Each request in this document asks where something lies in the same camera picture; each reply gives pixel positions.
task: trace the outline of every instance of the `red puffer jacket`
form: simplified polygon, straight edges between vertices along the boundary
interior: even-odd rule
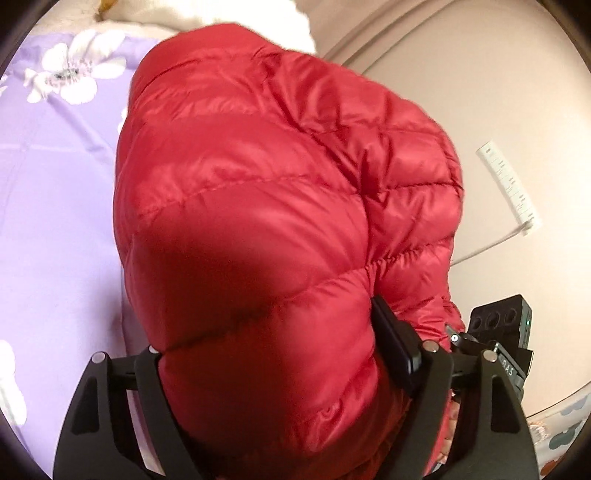
[[[216,473],[373,478],[408,400],[375,352],[370,298],[447,348],[445,324],[463,327],[447,283],[463,190],[441,128],[217,25],[140,65],[116,178],[129,298]]]

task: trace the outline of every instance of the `white pillow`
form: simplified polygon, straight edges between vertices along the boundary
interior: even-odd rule
[[[237,23],[287,50],[316,53],[308,17],[293,0],[117,0],[102,16],[177,31]]]

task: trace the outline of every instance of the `purple bed sheet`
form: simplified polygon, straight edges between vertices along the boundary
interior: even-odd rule
[[[0,80],[0,407],[51,473],[90,356],[147,343],[112,227],[129,84],[155,40],[30,36]]]

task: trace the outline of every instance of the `white power strip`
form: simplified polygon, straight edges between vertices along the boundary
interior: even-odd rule
[[[495,176],[505,197],[511,205],[513,214],[523,226],[523,234],[528,235],[542,226],[540,214],[536,211],[531,198],[523,188],[521,181],[509,161],[493,141],[488,142],[477,150],[478,156],[486,162]]]

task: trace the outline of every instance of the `power cord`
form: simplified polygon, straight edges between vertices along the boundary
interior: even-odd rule
[[[525,223],[523,223],[522,225],[520,225],[519,227],[517,227],[515,230],[513,230],[508,235],[505,235],[500,240],[497,240],[496,242],[494,242],[494,243],[492,243],[490,245],[487,245],[487,246],[485,246],[483,248],[479,248],[475,252],[472,252],[470,255],[467,255],[465,257],[461,257],[458,260],[453,261],[451,266],[454,267],[456,265],[459,265],[460,263],[465,262],[466,260],[470,260],[471,258],[474,258],[477,255],[480,255],[480,254],[483,254],[484,252],[489,251],[491,248],[495,248],[495,247],[497,247],[500,244],[504,244],[507,240],[511,240],[512,238],[516,237],[520,233],[529,230],[533,226],[534,226],[534,221],[532,219],[527,220]]]

